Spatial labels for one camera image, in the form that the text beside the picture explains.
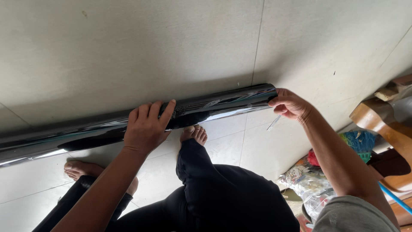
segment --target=plastic bag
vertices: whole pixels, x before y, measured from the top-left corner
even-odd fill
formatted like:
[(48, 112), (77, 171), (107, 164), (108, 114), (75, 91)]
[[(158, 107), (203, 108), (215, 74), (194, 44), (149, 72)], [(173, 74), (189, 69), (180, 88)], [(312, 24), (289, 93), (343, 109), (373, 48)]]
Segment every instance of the plastic bag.
[(306, 155), (286, 173), (280, 175), (280, 183), (293, 189), (299, 195), (313, 224), (325, 205), (336, 193), (320, 167), (311, 165)]

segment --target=hand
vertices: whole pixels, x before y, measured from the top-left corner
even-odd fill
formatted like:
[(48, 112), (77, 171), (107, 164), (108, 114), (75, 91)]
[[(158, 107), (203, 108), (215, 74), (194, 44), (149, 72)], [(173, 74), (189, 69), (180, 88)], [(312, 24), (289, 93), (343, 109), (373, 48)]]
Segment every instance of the hand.
[(303, 123), (314, 107), (295, 93), (287, 89), (276, 89), (278, 96), (269, 102), (269, 106), (275, 107), (273, 112), (286, 118)]
[(147, 103), (132, 110), (124, 134), (124, 147), (147, 155), (166, 140), (171, 131), (165, 132), (172, 117), (176, 101), (171, 100), (158, 118), (162, 101)]

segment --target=white floor tile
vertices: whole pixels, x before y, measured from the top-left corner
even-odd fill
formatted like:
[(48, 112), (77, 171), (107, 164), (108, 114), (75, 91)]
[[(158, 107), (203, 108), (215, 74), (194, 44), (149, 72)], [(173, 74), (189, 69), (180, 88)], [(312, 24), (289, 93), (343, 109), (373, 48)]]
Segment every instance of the white floor tile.
[(201, 126), (206, 130), (210, 141), (245, 130), (246, 117), (246, 114), (241, 114), (203, 123)]
[(408, 0), (266, 0), (253, 83), (289, 88), (317, 107), (367, 96), (393, 78), (376, 76), (411, 26), (411, 10)]
[(33, 125), (250, 85), (263, 0), (10, 2), (0, 102)]
[(273, 112), (273, 108), (248, 113), (246, 129), (250, 129), (266, 123), (272, 123), (276, 119), (276, 117), (277, 114)]
[(70, 153), (70, 156), (71, 160), (80, 160), (87, 163), (95, 163), (105, 168), (120, 153), (123, 146), (123, 142), (118, 142), (106, 146), (72, 152)]
[(165, 199), (182, 186), (176, 175), (176, 155), (166, 155), (148, 159), (137, 173), (139, 187), (133, 195), (133, 203), (139, 207)]
[(0, 133), (29, 128), (30, 125), (0, 103)]
[(69, 158), (53, 156), (0, 168), (0, 203), (73, 182), (63, 169)]
[(167, 139), (160, 144), (152, 153), (147, 157), (148, 159), (161, 156), (171, 152), (179, 151), (179, 139), (182, 135), (183, 129), (173, 130), (172, 133), (167, 137)]
[(318, 108), (318, 110), (329, 123), (329, 125), (333, 129), (338, 130), (340, 129), (341, 125), (337, 125), (337, 123), (340, 121), (343, 115), (347, 115), (347, 119), (349, 119), (348, 113), (350, 114), (352, 112), (353, 109), (351, 108), (351, 106), (355, 101), (356, 98), (352, 97), (339, 102), (335, 102), (325, 107)]
[(224, 136), (205, 144), (213, 164), (228, 164), (239, 166), (242, 153), (244, 131)]
[(0, 225), (4, 232), (32, 231), (57, 205), (73, 183), (0, 204)]
[(139, 207), (137, 207), (137, 205), (135, 205), (133, 202), (130, 202), (130, 203), (127, 205), (126, 209), (124, 209), (124, 211), (122, 212), (122, 214), (120, 214), (120, 217), (119, 217), (119, 218), (123, 217), (125, 214), (128, 214), (128, 213), (130, 213), (131, 211), (133, 211), (133, 210), (135, 210), (135, 209), (138, 209), (138, 208), (139, 208)]
[(298, 122), (280, 120), (271, 131), (266, 131), (270, 124), (245, 131), (240, 166), (276, 180), (306, 155), (311, 145)]

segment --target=person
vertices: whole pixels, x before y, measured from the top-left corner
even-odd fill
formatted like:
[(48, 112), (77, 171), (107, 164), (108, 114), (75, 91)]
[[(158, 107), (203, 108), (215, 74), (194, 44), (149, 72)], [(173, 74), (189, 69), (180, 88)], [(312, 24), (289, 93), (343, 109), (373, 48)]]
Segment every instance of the person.
[[(314, 231), (399, 231), (377, 181), (310, 103), (286, 89), (269, 102), (276, 114), (297, 120), (338, 197), (320, 213)], [(136, 174), (161, 144), (176, 102), (158, 118), (162, 102), (133, 110), (124, 148), (106, 168), (71, 161), (77, 180), (34, 231), (299, 231), (299, 223), (272, 182), (246, 169), (213, 165), (203, 147), (207, 133), (185, 128), (176, 174), (184, 186), (163, 201), (118, 219), (137, 187)]]

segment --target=foot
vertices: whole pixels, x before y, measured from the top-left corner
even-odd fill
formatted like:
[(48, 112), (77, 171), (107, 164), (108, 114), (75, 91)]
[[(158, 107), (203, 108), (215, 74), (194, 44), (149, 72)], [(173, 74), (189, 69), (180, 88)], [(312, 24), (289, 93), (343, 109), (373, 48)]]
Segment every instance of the foot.
[[(104, 168), (100, 167), (94, 163), (84, 163), (81, 161), (68, 161), (64, 165), (64, 172), (72, 178), (74, 181), (77, 181), (82, 175), (91, 175), (94, 177), (99, 177), (100, 174), (104, 171)], [(138, 179), (135, 177), (127, 189), (126, 193), (133, 196), (137, 190)]]
[(206, 131), (199, 125), (186, 127), (180, 137), (180, 142), (182, 143), (189, 139), (194, 139), (200, 145), (204, 146), (207, 140)]

